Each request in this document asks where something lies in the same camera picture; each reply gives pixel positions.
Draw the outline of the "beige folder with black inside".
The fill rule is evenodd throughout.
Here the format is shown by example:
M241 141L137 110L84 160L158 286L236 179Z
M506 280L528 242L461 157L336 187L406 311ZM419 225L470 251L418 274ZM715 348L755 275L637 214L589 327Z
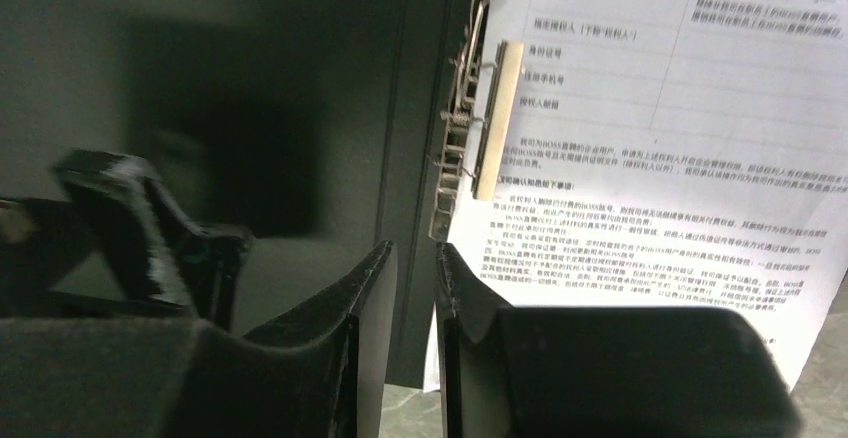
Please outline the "beige folder with black inside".
M387 379L419 387L436 159L471 0L1 0L1 191L62 199L74 149L147 159L249 227L243 333L392 241Z

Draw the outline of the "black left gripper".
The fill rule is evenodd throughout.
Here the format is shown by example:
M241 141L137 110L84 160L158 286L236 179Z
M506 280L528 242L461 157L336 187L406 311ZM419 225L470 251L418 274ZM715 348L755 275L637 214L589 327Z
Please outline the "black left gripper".
M1 200L2 316L185 314L230 328L248 228L192 220L137 156L78 149L52 172L66 200ZM94 251L123 302L55 291Z

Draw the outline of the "printed white paper sheet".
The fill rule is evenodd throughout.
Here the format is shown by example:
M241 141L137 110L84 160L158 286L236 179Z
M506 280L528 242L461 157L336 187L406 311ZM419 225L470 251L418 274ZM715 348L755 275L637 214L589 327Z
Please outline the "printed white paper sheet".
M847 271L847 0L493 0L501 40L496 195L445 242L519 305L735 310L793 387Z

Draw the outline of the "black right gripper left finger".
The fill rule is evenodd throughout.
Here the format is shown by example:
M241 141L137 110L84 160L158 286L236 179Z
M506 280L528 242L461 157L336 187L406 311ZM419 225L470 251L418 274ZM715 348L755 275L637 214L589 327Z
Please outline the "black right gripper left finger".
M1 323L5 437L375 437L397 283L391 242L243 336L203 319Z

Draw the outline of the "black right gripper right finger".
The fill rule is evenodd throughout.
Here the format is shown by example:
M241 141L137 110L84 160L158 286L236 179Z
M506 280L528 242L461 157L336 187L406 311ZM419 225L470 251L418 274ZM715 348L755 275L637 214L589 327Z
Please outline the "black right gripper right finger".
M752 326L715 307L519 307L437 247L447 437L797 437Z

